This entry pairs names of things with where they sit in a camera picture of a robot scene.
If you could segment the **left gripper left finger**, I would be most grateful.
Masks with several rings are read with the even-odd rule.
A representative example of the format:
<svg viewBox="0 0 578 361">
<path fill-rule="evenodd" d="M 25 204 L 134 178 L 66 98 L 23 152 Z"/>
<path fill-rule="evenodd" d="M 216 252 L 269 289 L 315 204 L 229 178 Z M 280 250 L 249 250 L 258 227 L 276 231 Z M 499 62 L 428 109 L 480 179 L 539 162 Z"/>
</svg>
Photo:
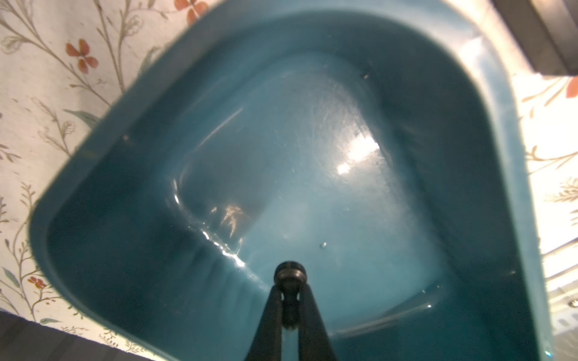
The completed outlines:
<svg viewBox="0 0 578 361">
<path fill-rule="evenodd" d="M 282 293 L 278 286 L 273 286 L 246 361 L 280 361 L 282 316 Z"/>
</svg>

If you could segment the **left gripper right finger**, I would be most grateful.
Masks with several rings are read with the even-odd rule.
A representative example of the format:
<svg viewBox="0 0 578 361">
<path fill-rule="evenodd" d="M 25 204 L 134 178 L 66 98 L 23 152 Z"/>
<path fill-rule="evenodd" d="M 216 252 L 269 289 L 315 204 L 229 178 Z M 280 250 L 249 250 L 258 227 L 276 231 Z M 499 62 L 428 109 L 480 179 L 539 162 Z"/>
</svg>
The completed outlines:
<svg viewBox="0 0 578 361">
<path fill-rule="evenodd" d="M 300 361 L 337 361 L 308 284 L 302 284 L 299 294 L 298 352 Z"/>
</svg>

